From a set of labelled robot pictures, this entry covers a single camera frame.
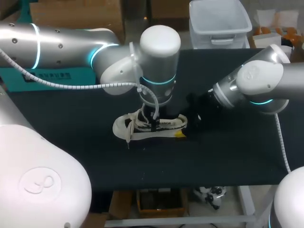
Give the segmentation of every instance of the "black mat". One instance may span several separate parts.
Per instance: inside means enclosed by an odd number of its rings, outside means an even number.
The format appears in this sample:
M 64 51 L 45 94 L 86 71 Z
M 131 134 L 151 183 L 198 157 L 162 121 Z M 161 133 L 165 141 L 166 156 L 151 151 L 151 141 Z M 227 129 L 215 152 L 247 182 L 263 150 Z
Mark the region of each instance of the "black mat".
M 186 107 L 187 94 L 206 92 L 258 51 L 182 51 L 170 110 Z M 40 134 L 80 161 L 94 191 L 278 184 L 286 175 L 273 116 L 246 109 L 226 111 L 216 120 L 206 120 L 216 121 L 218 127 L 198 140 L 148 139 L 132 142 L 128 150 L 126 142 L 113 135 L 112 124 L 141 106 L 135 90 L 122 96 L 102 90 L 10 96 Z M 292 168 L 304 165 L 303 134 L 292 133 L 302 133 L 304 124 L 304 108 L 297 113 L 297 105 L 291 104 L 281 115 Z M 289 125 L 290 118 L 302 122 Z M 299 153 L 302 160 L 296 159 Z

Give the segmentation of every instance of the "plastic container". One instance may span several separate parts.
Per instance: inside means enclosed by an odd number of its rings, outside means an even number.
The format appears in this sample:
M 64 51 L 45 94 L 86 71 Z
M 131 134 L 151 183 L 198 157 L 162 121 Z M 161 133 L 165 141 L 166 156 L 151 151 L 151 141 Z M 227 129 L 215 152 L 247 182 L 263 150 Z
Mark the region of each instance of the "plastic container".
M 194 0 L 189 6 L 189 28 L 195 49 L 244 46 L 252 24 L 239 0 Z

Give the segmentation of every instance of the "cable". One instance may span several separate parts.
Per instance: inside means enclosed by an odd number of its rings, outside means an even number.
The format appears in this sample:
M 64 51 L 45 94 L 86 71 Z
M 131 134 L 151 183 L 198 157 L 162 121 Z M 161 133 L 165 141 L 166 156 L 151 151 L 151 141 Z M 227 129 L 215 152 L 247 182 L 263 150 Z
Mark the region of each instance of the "cable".
M 110 88 L 110 87 L 120 87 L 120 86 L 138 86 L 136 83 L 133 82 L 122 82 L 122 83 L 108 83 L 108 84 L 100 84 L 100 85 L 62 85 L 57 83 L 48 82 L 32 75 L 30 72 L 19 66 L 14 60 L 12 60 L 1 48 L 0 48 L 0 56 L 3 57 L 13 68 L 18 70 L 20 73 L 29 77 L 35 82 L 41 83 L 43 85 L 58 88 L 58 89 L 71 89 L 71 90 L 83 90 L 83 89 L 101 89 L 101 88 Z M 140 87 L 147 91 L 151 95 L 154 100 L 155 104 L 155 113 L 153 115 L 153 119 L 156 120 L 159 112 L 159 104 L 156 95 L 150 90 L 148 87 L 141 85 Z
M 214 225 L 213 223 L 210 223 L 211 226 L 215 227 L 215 228 L 218 228 L 216 225 Z
M 290 170 L 289 163 L 288 163 L 287 156 L 286 156 L 286 151 L 285 151 L 285 146 L 284 146 L 284 141 L 283 141 L 283 136 L 282 136 L 282 131 L 281 131 L 280 120 L 279 120 L 279 116 L 277 114 L 275 114 L 275 122 L 276 122 L 277 131 L 279 133 L 279 139 L 280 139 L 280 143 L 281 143 L 281 149 L 282 149 L 283 159 L 284 159 L 284 162 L 285 162 L 285 167 L 286 167 L 288 173 L 290 173 L 291 170 Z

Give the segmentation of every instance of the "white shelf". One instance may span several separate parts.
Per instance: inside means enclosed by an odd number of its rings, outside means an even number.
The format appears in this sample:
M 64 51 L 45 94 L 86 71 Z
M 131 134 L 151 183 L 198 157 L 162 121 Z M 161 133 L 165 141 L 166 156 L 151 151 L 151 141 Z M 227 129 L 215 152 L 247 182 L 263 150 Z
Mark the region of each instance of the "white shelf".
M 105 227 L 160 226 L 180 224 L 230 223 L 252 224 L 255 222 L 253 201 L 248 186 L 228 187 L 219 210 L 209 204 L 189 202 L 189 215 L 182 218 L 138 218 L 137 207 L 132 208 L 130 219 L 109 220 Z

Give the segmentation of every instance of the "shoe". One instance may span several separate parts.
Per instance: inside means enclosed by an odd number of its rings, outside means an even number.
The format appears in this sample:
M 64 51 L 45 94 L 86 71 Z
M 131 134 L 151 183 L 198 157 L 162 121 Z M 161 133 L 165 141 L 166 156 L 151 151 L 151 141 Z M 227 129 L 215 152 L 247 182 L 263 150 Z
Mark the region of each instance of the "shoe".
M 135 113 L 129 113 L 118 117 L 113 124 L 113 133 L 118 138 L 129 143 L 131 140 L 141 140 L 153 137 L 185 137 L 182 129 L 187 126 L 188 120 L 185 116 L 179 115 L 175 119 L 160 119 L 152 131 L 152 125 L 143 113 L 143 107 Z

